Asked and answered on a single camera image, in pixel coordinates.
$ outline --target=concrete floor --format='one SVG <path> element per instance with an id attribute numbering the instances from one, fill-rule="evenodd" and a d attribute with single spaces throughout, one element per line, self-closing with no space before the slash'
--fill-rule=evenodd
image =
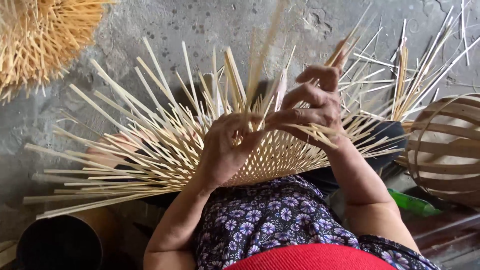
<path id="1" fill-rule="evenodd" d="M 412 19 L 409 21 L 406 36 L 409 65 L 414 66 L 414 58 L 422 56 L 431 36 L 437 34 L 450 6 L 455 5 L 452 14 L 456 16 L 460 3 L 460 0 L 373 0 L 367 21 L 374 18 L 376 12 L 378 15 L 366 32 L 367 38 L 364 38 L 358 47 L 362 48 L 377 31 L 382 15 L 384 29 L 379 35 L 377 55 L 387 61 L 398 46 L 403 19 Z M 304 63 L 325 61 L 335 44 L 357 23 L 367 5 L 368 2 L 363 0 L 291 0 L 265 63 L 263 78 L 272 79 L 278 67 L 287 63 L 294 45 L 297 45 L 297 50 L 288 74 L 291 81 L 302 71 Z M 25 143 L 54 150 L 85 150 L 84 146 L 53 136 L 51 125 L 62 118 L 60 109 L 66 110 L 98 132 L 116 132 L 112 124 L 68 88 L 68 85 L 73 83 L 90 96 L 93 95 L 93 90 L 98 90 L 110 98 L 115 98 L 110 88 L 95 74 L 89 63 L 90 58 L 96 59 L 114 80 L 140 101 L 153 107 L 143 87 L 138 86 L 140 80 L 133 70 L 137 65 L 137 56 L 153 66 L 141 42 L 142 37 L 148 37 L 171 88 L 179 87 L 172 71 L 178 70 L 184 80 L 187 78 L 181 51 L 182 40 L 188 46 L 193 73 L 197 73 L 198 69 L 204 73 L 211 70 L 210 55 L 214 45 L 218 50 L 231 46 L 239 72 L 246 79 L 252 27 L 258 29 L 255 44 L 259 46 L 266 36 L 269 16 L 275 6 L 276 2 L 273 0 L 129 0 L 109 6 L 96 32 L 96 45 L 82 52 L 80 59 L 71 66 L 70 74 L 63 81 L 56 81 L 47 88 L 46 97 L 37 95 L 26 99 L 24 94 L 21 94 L 10 104 L 0 107 L 0 242 L 18 239 L 25 226 L 33 220 L 35 213 L 43 209 L 42 206 L 34 208 L 21 204 L 22 197 L 26 195 L 49 192 L 47 186 L 32 182 L 33 173 L 44 168 L 81 167 L 59 158 L 23 150 Z M 467 25 L 472 25 L 467 28 L 467 41 L 471 43 L 480 34 L 479 27 L 476 26 L 479 23 L 479 5 L 471 3 L 466 13 L 469 14 Z M 456 51 L 459 42 L 461 40 L 458 34 L 453 35 L 440 55 L 448 59 Z M 448 78 L 439 83 L 440 97 L 473 92 L 471 87 L 454 85 L 452 82 L 472 84 L 475 81 L 480 57 L 477 51 L 474 49 L 469 54 L 470 67 L 467 67 L 462 59 L 449 72 Z M 221 59 L 223 58 L 217 58 L 218 66 L 221 66 Z M 384 73 L 375 79 L 389 76 Z M 163 95 L 159 95 L 159 99 L 166 104 Z M 112 108 L 103 107 L 114 118 L 125 122 Z M 79 136 L 90 138 L 88 132 L 70 122 L 60 121 L 57 125 Z"/>

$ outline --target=floral blouse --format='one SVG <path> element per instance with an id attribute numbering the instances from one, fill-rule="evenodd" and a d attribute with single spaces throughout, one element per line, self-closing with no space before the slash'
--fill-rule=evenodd
<path id="1" fill-rule="evenodd" d="M 439 270 L 415 251 L 375 235 L 354 236 L 340 225 L 320 191 L 298 175 L 217 189 L 195 229 L 199 270 L 223 269 L 287 245 L 328 243 L 371 253 L 399 270 Z"/>

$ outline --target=red fabric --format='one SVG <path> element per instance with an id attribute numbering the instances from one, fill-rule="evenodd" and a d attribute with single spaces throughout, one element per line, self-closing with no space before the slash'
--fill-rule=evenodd
<path id="1" fill-rule="evenodd" d="M 333 244 L 291 245 L 262 252 L 226 270 L 392 270 L 374 255 L 349 246 Z"/>

